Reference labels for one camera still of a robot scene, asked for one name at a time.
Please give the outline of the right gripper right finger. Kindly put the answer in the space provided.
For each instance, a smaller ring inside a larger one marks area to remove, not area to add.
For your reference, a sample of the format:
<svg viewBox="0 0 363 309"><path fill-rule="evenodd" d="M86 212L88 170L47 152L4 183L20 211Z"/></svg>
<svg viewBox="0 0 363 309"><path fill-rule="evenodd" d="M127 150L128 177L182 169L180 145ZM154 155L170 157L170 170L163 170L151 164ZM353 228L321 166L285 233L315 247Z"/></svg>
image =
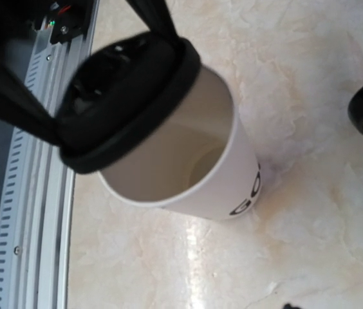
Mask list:
<svg viewBox="0 0 363 309"><path fill-rule="evenodd" d="M180 41L164 0L127 0L126 2L150 31L169 42Z"/></svg>

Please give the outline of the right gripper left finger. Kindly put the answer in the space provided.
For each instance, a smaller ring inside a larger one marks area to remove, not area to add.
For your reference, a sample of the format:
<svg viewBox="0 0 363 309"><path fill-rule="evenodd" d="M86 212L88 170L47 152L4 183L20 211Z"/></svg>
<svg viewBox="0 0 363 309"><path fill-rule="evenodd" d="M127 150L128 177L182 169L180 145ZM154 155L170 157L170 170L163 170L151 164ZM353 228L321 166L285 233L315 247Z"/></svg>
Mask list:
<svg viewBox="0 0 363 309"><path fill-rule="evenodd" d="M55 119L44 109L30 90L6 66L0 53L0 120L60 146Z"/></svg>

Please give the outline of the black coffee lid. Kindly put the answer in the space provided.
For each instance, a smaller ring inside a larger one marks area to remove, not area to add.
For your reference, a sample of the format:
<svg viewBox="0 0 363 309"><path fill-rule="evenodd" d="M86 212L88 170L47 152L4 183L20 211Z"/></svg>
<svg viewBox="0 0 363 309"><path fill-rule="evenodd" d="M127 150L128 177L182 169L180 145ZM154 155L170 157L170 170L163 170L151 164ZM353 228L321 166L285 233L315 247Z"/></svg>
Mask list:
<svg viewBox="0 0 363 309"><path fill-rule="evenodd" d="M79 174L119 161L178 108L201 68L192 43L151 32L107 45L75 71L55 115L63 164Z"/></svg>

